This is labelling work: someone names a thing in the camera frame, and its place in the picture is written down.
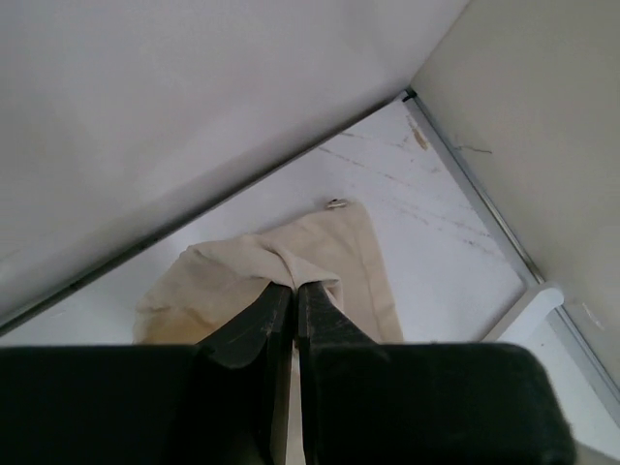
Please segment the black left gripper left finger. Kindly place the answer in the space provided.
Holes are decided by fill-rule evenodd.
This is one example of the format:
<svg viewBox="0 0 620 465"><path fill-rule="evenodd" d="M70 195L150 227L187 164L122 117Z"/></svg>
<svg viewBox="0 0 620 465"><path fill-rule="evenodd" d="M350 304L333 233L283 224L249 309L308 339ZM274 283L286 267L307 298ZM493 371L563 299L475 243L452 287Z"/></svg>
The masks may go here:
<svg viewBox="0 0 620 465"><path fill-rule="evenodd" d="M197 401L209 464L284 464L291 384L291 290L258 299L200 342Z"/></svg>

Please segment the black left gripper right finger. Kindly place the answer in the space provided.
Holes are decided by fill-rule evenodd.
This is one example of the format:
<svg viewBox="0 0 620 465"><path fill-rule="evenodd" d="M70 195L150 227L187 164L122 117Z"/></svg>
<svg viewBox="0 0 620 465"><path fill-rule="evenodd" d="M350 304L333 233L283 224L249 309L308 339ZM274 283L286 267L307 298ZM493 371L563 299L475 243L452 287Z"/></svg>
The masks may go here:
<svg viewBox="0 0 620 465"><path fill-rule="evenodd" d="M304 285L297 304L301 416L308 464L378 464L383 348Z"/></svg>

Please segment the beige trousers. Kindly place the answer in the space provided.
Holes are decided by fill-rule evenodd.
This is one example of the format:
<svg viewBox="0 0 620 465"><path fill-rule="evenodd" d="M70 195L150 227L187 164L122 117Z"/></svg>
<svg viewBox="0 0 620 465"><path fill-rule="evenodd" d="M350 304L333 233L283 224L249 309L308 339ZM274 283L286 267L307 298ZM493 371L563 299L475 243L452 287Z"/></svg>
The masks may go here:
<svg viewBox="0 0 620 465"><path fill-rule="evenodd" d="M179 345L189 356L187 385L167 450L174 464L207 464L209 447L197 401L200 342L254 303L269 284L291 290L291 384L286 462L307 463L303 451L297 304L304 285L323 286L329 301L383 348L380 456L389 443L390 345L403 339L384 260L366 209L347 203L258 234L188 247L136 308L140 344Z"/></svg>

